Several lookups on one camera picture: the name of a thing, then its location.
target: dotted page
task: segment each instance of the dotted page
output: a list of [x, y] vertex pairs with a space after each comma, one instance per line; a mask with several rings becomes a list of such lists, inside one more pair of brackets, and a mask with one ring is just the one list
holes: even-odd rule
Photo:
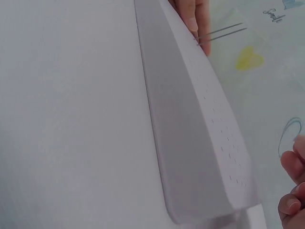
[[206, 59], [192, 35], [182, 26], [175, 11], [161, 1], [171, 25], [176, 42], [183, 54], [203, 117], [205, 119], [214, 153], [221, 171], [224, 189], [234, 209], [245, 208], [259, 202], [251, 159], [237, 121], [212, 67], [202, 64]]

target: hand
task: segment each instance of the hand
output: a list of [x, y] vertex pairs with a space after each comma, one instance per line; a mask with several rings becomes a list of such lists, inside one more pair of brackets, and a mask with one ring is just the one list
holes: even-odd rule
[[194, 37], [202, 37], [199, 43], [203, 43], [201, 48], [208, 56], [211, 53], [210, 35], [210, 9], [209, 0], [168, 0], [176, 9], [187, 28]]
[[295, 139], [293, 151], [284, 152], [281, 163], [297, 185], [305, 182], [305, 136], [299, 135]]
[[284, 229], [303, 229], [305, 225], [305, 183], [295, 187], [290, 194], [283, 196], [278, 204], [278, 213]]

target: white surface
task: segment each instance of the white surface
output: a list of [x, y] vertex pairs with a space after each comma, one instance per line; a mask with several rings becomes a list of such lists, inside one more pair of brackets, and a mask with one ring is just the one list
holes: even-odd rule
[[5, 0], [0, 33], [1, 228], [179, 228], [164, 205], [133, 1]]

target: yellow heart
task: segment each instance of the yellow heart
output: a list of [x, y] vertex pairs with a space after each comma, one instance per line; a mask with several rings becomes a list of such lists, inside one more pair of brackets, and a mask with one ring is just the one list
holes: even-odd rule
[[239, 53], [236, 61], [236, 69], [247, 71], [261, 66], [264, 63], [264, 58], [261, 55], [254, 53], [253, 46], [246, 46]]

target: blue outline drawing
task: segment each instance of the blue outline drawing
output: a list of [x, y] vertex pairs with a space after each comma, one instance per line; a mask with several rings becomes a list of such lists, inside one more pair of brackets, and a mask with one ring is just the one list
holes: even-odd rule
[[283, 136], [284, 136], [285, 132], [287, 131], [287, 129], [288, 129], [291, 125], [293, 125], [293, 124], [295, 124], [295, 123], [297, 123], [297, 124], [300, 125], [299, 133], [298, 133], [295, 137], [297, 137], [297, 136], [301, 133], [301, 131], [302, 131], [302, 129], [303, 129], [303, 121], [302, 121], [299, 117], [294, 117], [294, 118], [292, 118], [292, 119], [290, 119], [290, 120], [288, 121], [288, 123], [285, 125], [284, 130], [283, 130], [283, 132], [282, 132], [282, 136], [281, 136], [281, 139], [280, 139], [280, 143], [278, 144], [278, 150], [277, 150], [277, 152], [278, 152], [278, 156], [279, 156], [280, 158], [281, 158], [281, 156], [282, 156], [282, 155], [280, 154], [280, 146], [281, 146], [281, 143], [282, 143]]

